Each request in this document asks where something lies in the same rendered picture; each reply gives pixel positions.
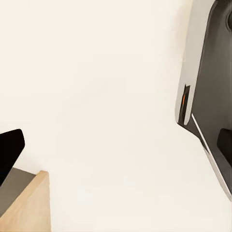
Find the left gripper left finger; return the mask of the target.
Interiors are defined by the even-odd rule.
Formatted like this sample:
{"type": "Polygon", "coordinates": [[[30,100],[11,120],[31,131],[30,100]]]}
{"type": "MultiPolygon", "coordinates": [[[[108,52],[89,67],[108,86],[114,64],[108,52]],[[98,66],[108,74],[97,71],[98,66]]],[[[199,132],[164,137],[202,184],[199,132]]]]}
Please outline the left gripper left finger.
{"type": "Polygon", "coordinates": [[[0,134],[0,186],[25,148],[21,129],[0,134]]]}

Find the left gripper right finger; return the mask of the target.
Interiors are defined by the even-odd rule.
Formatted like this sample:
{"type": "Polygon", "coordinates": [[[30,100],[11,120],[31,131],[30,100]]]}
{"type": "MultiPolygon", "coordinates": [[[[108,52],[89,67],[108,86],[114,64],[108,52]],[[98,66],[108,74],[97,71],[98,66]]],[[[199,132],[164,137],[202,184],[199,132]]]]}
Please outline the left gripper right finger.
{"type": "Polygon", "coordinates": [[[232,130],[222,128],[217,139],[217,147],[232,166],[232,130]]]}

